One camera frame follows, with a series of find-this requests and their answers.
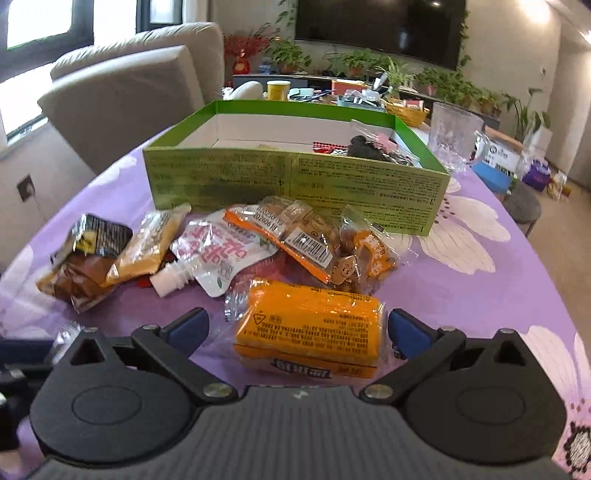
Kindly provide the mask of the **small orange candy packet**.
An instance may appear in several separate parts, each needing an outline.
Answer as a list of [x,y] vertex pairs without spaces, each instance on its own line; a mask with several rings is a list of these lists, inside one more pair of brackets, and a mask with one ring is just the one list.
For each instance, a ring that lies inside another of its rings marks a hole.
[[331,277],[339,291],[373,295],[395,271],[418,259],[409,235],[387,232],[351,205],[342,210],[339,241],[341,255]]

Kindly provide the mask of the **red flower decoration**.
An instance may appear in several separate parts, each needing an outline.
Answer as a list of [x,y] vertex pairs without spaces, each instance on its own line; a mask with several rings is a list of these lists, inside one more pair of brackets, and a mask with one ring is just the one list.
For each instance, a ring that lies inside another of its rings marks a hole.
[[264,23],[259,29],[249,33],[225,34],[224,57],[233,61],[232,74],[249,74],[249,59],[266,50],[273,37],[274,29],[270,23]]

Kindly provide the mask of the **tall white potted plant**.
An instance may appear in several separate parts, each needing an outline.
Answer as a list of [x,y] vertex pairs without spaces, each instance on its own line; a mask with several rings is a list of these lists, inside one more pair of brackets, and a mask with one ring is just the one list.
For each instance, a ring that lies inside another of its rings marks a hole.
[[541,88],[530,87],[528,100],[523,102],[520,98],[507,92],[502,93],[503,105],[507,112],[512,112],[516,117],[515,139],[526,145],[526,141],[541,127],[551,127],[550,115],[547,111],[533,110],[531,104],[537,94],[542,93]]

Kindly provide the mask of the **red snack packet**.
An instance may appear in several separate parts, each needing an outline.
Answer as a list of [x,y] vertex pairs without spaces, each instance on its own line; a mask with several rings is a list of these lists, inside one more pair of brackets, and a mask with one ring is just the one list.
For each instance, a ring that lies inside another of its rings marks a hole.
[[317,154],[346,156],[346,153],[348,153],[348,146],[334,143],[314,142],[312,143],[312,151]]

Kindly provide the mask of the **clear orange biscuit packet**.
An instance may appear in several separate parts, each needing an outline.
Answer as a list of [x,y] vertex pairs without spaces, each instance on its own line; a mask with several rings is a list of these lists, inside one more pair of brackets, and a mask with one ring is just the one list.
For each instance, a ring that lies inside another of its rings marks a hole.
[[339,228],[308,203],[267,196],[256,204],[229,207],[223,219],[262,235],[324,284],[332,282],[332,268],[341,250]]

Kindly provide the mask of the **orange box on table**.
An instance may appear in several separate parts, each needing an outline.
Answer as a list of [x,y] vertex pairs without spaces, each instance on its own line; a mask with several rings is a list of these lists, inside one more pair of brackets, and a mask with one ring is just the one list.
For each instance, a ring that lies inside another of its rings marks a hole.
[[367,85],[363,81],[349,80],[349,79],[332,79],[332,94],[335,96],[345,95],[348,91],[359,91],[367,89]]

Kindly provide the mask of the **white pink drink pouch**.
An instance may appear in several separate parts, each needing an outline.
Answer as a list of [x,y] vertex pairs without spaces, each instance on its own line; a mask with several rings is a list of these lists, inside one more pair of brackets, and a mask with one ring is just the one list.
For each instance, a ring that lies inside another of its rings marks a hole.
[[228,291],[238,273],[270,259],[277,248],[256,232],[225,221],[224,211],[218,210],[190,221],[172,241],[170,251],[175,260],[150,277],[158,296],[195,281],[209,297],[217,298]]

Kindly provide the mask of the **purple floral tablecloth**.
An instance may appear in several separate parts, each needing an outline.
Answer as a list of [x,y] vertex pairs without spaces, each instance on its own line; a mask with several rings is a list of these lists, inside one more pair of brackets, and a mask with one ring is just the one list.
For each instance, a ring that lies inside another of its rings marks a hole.
[[[574,478],[590,475],[590,366],[587,352],[545,267],[501,203],[473,174],[450,182],[428,238],[403,239],[416,258],[394,272],[379,291],[432,327],[451,325],[470,337],[517,330],[546,370],[567,409],[555,460]],[[22,249],[1,278],[1,333],[6,338],[51,339],[65,323],[98,326],[124,335],[145,323],[166,324],[194,307],[214,324],[223,304],[197,284],[160,298],[150,287],[126,285],[98,306],[76,315],[42,294],[37,280],[50,254],[86,212],[136,227],[152,209],[142,153],[134,150],[95,178]]]

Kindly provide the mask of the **black brown snack packet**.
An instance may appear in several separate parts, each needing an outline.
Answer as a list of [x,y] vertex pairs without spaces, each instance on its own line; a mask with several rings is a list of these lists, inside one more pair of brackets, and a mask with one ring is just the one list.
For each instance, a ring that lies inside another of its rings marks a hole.
[[126,225],[83,214],[50,256],[50,271],[38,279],[37,289],[77,313],[89,310],[113,291],[105,286],[107,273],[132,235]]

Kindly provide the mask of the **yellow wicker basket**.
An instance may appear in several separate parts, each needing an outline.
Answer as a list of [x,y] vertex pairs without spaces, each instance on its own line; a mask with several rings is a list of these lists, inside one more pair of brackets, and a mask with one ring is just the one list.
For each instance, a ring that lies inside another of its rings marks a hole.
[[406,100],[384,100],[387,113],[400,118],[409,127],[420,127],[427,119],[430,110],[422,107],[421,102],[411,103]]

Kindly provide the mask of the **clear glass mug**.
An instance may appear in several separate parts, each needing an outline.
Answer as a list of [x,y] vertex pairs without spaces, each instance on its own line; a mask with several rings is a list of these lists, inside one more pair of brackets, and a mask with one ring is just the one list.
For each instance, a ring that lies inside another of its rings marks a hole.
[[484,161],[490,146],[481,117],[448,103],[433,104],[428,147],[450,173]]

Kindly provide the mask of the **yellow-brown snack packet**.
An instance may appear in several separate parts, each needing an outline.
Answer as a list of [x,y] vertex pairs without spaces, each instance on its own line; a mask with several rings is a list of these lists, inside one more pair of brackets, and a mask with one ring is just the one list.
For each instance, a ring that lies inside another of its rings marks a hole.
[[102,286],[112,287],[143,275],[156,273],[169,245],[190,212],[190,204],[181,204],[170,210],[148,212],[108,270]]

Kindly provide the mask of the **orange snack bar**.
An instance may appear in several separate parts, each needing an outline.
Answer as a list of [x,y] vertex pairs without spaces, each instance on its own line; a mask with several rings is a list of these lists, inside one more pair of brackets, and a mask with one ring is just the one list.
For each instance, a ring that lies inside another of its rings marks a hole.
[[370,379],[385,358],[385,305],[375,297],[255,278],[225,299],[235,354],[260,369],[315,379]]

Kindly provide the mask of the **white cardboard box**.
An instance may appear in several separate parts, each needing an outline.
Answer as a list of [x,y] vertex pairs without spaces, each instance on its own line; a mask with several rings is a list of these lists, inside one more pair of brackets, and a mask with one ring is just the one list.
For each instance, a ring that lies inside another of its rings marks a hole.
[[509,144],[492,139],[483,162],[491,168],[499,170],[508,176],[514,175],[520,161],[520,154]]

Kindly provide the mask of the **yellow tin can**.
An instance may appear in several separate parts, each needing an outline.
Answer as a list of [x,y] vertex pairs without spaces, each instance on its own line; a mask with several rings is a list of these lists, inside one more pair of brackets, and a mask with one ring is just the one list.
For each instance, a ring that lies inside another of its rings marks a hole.
[[290,93],[290,81],[270,80],[266,82],[267,99],[270,101],[287,101]]

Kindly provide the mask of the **green cardboard box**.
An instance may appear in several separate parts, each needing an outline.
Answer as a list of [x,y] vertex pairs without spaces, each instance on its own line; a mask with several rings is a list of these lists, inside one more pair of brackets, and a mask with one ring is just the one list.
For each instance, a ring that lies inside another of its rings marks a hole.
[[[356,122],[416,155],[416,166],[317,153],[348,146]],[[337,217],[352,205],[395,233],[426,236],[450,175],[402,120],[370,110],[267,100],[214,101],[143,150],[153,202],[209,213],[276,195]]]

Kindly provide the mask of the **black wall television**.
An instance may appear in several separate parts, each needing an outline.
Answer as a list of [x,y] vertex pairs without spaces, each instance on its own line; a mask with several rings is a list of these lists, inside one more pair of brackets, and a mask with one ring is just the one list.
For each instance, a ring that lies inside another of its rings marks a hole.
[[466,3],[457,0],[297,3],[295,38],[362,47],[454,69]]

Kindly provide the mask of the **beige sofa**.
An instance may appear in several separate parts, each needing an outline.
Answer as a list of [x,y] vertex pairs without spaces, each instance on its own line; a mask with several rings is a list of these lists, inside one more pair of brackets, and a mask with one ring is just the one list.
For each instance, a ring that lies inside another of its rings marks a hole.
[[43,115],[95,174],[221,99],[224,42],[213,22],[185,23],[60,57]]

